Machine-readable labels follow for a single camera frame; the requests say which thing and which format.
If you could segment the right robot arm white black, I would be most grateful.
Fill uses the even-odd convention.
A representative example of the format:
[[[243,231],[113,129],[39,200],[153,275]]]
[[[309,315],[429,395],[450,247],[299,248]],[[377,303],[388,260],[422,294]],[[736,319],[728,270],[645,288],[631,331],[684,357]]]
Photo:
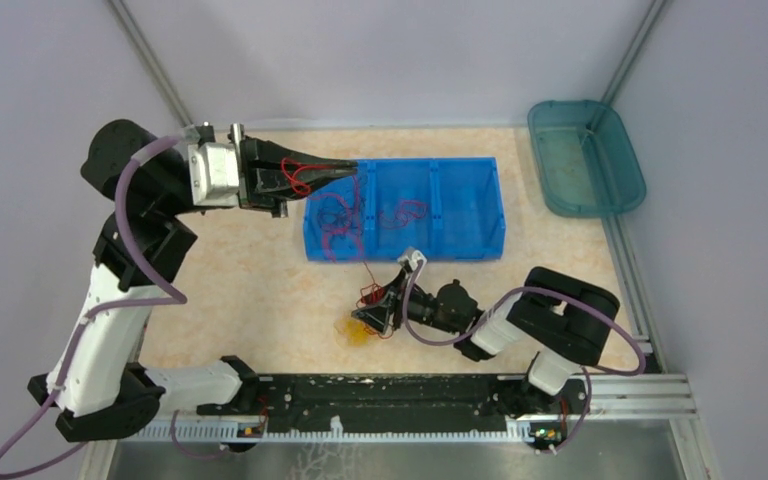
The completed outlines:
[[[414,324],[448,333],[446,345],[475,362],[534,339],[543,348],[529,367],[523,398],[536,412],[559,403],[572,374],[599,365],[620,309],[613,293],[545,267],[533,268],[522,287],[489,310],[480,309],[457,279],[432,294],[411,281],[410,274],[403,269],[363,295],[352,318],[378,334]]]

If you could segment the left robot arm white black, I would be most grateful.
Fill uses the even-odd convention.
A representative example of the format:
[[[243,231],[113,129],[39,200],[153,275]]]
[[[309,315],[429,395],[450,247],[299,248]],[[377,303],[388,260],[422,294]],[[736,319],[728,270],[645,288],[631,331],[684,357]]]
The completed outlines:
[[[226,141],[207,124],[165,136],[126,119],[103,126],[80,172],[114,210],[95,244],[71,338],[55,367],[28,385],[42,408],[58,410],[62,437],[124,439],[179,411],[257,413],[258,376],[234,355],[172,369],[132,360],[152,311],[186,301],[174,280],[197,236],[182,216],[240,208],[280,218],[289,202],[357,170],[353,160],[292,150],[249,136],[238,124]]]

